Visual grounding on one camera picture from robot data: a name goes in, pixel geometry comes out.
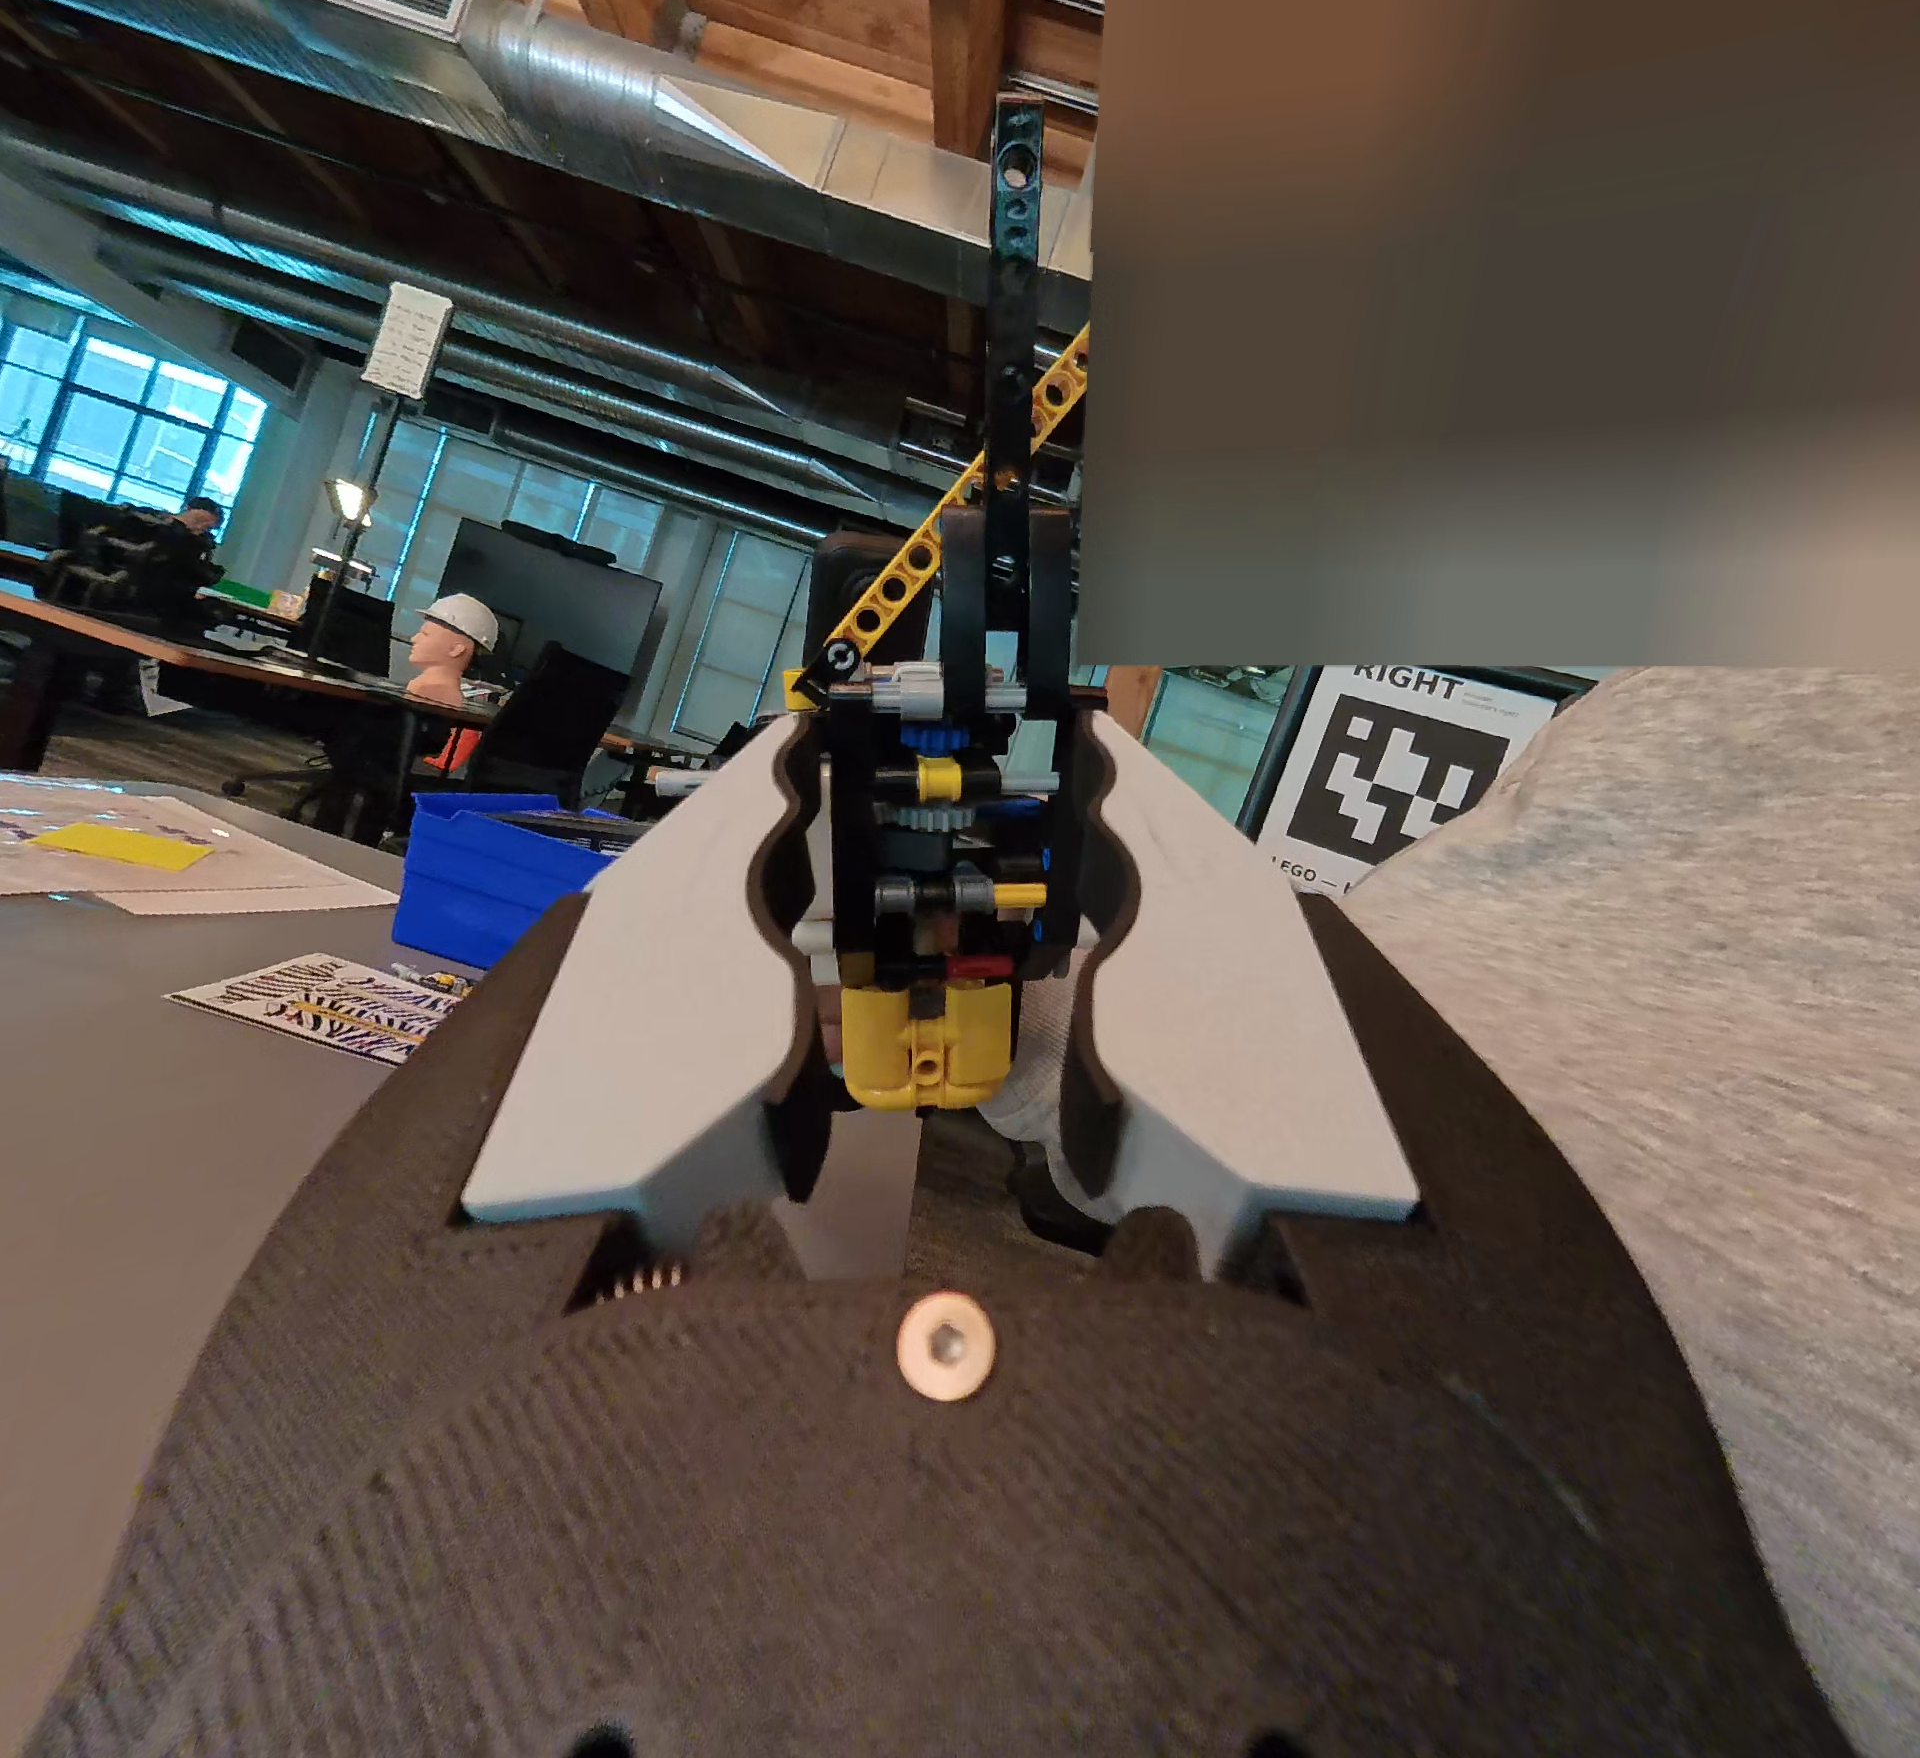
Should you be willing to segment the white paper sheet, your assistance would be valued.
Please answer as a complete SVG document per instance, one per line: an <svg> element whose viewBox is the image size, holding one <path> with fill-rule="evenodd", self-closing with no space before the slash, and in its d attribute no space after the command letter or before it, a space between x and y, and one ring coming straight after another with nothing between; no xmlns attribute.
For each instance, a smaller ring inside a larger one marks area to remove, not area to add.
<svg viewBox="0 0 1920 1758"><path fill-rule="evenodd" d="M37 851L30 838L81 821L213 844L180 874ZM395 890L302 856L251 829L166 794L86 780L2 780L5 897L79 895L135 916L220 916L393 907Z"/></svg>

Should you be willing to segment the black office chair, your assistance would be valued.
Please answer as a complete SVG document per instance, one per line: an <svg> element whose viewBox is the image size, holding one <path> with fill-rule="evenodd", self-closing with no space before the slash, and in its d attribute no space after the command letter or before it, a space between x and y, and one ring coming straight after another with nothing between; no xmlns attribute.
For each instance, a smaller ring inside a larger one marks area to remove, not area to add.
<svg viewBox="0 0 1920 1758"><path fill-rule="evenodd" d="M452 788L534 794L577 811L589 764L626 690L624 671L599 664L559 641L544 643L525 681L478 734Z"/></svg>

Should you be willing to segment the wooden desk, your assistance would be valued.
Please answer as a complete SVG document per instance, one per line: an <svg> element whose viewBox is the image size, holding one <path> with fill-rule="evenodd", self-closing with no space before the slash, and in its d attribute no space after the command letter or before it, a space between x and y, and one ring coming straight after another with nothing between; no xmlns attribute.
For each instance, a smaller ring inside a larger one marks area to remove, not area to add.
<svg viewBox="0 0 1920 1758"><path fill-rule="evenodd" d="M7 772L34 772L41 767L57 715L69 696L63 690L70 676L69 666L119 655L258 690L395 708L411 719L445 722L455 729L484 732L503 715L501 708L488 705L445 707L423 701L387 681L353 679L326 669L294 666L255 655L177 643L111 619L39 600L25 588L15 588L11 580L5 582L2 590L2 624L5 632L29 641L2 701L2 769Z"/></svg>

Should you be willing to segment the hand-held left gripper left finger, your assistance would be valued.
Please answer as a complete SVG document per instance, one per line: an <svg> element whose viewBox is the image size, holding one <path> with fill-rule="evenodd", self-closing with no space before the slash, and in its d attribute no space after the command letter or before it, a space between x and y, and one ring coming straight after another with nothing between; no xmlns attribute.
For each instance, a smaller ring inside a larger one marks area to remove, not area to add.
<svg viewBox="0 0 1920 1758"><path fill-rule="evenodd" d="M808 958L821 739L786 715L587 890L463 1208L630 1214L692 1248L719 1208L821 1179L838 1092Z"/></svg>

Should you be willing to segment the yellow card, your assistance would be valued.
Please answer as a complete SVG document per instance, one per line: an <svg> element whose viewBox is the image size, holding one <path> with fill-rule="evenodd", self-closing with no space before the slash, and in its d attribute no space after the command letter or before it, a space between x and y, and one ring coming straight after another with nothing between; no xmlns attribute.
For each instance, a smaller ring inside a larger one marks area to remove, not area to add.
<svg viewBox="0 0 1920 1758"><path fill-rule="evenodd" d="M215 844L178 835L148 833L82 819L43 830L29 847L101 863L133 866L144 872L180 876L213 856Z"/></svg>

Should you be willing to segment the white paper sign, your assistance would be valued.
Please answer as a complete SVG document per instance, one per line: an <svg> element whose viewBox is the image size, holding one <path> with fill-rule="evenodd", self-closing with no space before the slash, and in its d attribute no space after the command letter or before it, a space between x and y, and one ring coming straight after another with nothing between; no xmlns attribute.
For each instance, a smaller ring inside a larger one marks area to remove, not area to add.
<svg viewBox="0 0 1920 1758"><path fill-rule="evenodd" d="M380 395L423 402L452 316L449 297L413 283L391 283L359 378Z"/></svg>

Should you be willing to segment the black and yellow lego model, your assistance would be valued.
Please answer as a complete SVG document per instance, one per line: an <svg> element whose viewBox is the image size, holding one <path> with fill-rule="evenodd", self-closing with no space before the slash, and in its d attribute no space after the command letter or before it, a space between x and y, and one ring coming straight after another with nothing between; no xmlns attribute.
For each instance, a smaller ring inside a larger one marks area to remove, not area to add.
<svg viewBox="0 0 1920 1758"><path fill-rule="evenodd" d="M1090 338L1043 370L1045 102L1001 93L990 144L985 439L784 705L828 757L840 1065L871 1111L978 1108L1010 1074L1020 990L1083 928L1077 517L1034 453L1088 388Z"/></svg>

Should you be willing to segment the black monitor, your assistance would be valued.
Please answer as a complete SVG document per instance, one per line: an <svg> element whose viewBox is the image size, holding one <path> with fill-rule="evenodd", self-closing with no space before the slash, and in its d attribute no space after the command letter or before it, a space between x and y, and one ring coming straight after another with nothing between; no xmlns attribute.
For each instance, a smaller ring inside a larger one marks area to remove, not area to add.
<svg viewBox="0 0 1920 1758"><path fill-rule="evenodd" d="M615 722L638 715L664 630L660 584L528 541L512 526L463 520L449 548L441 596L468 594L499 624L492 652L474 671L491 684L519 686L549 643L616 671L626 681Z"/></svg>

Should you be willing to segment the person's grey sweater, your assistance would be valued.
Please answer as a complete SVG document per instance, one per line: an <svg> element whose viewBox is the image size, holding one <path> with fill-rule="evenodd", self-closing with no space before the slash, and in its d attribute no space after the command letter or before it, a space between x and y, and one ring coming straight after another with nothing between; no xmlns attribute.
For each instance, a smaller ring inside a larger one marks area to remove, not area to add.
<svg viewBox="0 0 1920 1758"><path fill-rule="evenodd" d="M1657 1294L1860 1755L1919 1752L1919 676L1638 666L1356 885Z"/></svg>

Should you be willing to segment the long spiral metal duct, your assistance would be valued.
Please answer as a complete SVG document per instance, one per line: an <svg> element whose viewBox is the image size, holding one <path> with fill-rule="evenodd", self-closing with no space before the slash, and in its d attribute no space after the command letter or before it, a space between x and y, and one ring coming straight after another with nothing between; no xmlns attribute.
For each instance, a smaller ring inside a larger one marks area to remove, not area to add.
<svg viewBox="0 0 1920 1758"><path fill-rule="evenodd" d="M520 0L455 40L334 0L53 0L501 154L980 306L987 162Z"/></svg>

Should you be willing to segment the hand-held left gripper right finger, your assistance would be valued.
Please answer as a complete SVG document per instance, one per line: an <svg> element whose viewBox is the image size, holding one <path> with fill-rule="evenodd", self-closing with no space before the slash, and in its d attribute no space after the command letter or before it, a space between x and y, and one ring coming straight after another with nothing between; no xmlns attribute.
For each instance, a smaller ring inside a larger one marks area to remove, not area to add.
<svg viewBox="0 0 1920 1758"><path fill-rule="evenodd" d="M1051 1150L1066 1199L1181 1214L1207 1276L1270 1213L1406 1223L1414 1170L1289 880L1110 715L1078 716L1073 794L1099 941Z"/></svg>

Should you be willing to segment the mannequin head with hard hat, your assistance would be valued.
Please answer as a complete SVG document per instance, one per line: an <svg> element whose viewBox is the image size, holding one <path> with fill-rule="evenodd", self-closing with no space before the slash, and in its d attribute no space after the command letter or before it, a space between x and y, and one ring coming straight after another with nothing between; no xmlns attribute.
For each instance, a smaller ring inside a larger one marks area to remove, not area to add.
<svg viewBox="0 0 1920 1758"><path fill-rule="evenodd" d="M470 594L447 594L423 615L406 664L413 676L405 694L443 707L460 707L476 659L499 643L494 613Z"/></svg>

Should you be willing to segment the blue plastic bin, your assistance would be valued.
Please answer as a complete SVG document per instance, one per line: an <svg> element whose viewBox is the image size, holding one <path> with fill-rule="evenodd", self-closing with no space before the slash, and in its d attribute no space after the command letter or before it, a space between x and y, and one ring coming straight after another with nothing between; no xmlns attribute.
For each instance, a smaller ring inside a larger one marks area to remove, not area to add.
<svg viewBox="0 0 1920 1758"><path fill-rule="evenodd" d="M486 970L655 822L547 794L420 792L402 859L398 947Z"/></svg>

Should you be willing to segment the lego sticker sheet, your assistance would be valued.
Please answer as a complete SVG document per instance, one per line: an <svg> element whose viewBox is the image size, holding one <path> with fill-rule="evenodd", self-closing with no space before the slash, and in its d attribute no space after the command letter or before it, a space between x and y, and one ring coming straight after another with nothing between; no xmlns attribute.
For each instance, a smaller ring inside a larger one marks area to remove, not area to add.
<svg viewBox="0 0 1920 1758"><path fill-rule="evenodd" d="M452 973L302 955L170 993L168 1003L397 1069L472 990L472 981Z"/></svg>

